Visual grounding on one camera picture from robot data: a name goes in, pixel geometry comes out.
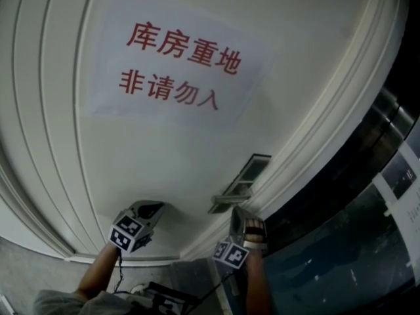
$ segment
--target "shirt sleeve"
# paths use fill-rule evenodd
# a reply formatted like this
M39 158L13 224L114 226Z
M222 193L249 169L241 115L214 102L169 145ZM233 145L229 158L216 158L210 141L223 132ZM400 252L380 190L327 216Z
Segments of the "shirt sleeve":
M33 303L33 315L78 315L85 303L80 295L40 291Z

